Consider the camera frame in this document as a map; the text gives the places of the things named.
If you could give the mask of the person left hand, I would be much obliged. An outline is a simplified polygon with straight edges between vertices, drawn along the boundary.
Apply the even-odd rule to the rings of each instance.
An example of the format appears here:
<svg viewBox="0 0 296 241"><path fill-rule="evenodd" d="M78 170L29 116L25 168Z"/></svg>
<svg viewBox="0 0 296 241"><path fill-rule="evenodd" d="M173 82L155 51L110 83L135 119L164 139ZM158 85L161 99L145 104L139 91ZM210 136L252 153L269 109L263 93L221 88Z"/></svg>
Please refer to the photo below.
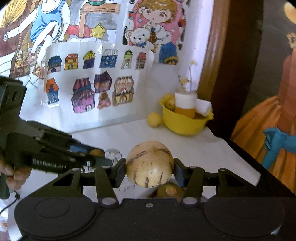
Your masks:
<svg viewBox="0 0 296 241"><path fill-rule="evenodd" d="M1 154L1 173L7 175L6 184L8 188L18 191L25 184L31 174L32 169L29 167L21 167L13 169L8 165Z"/></svg>

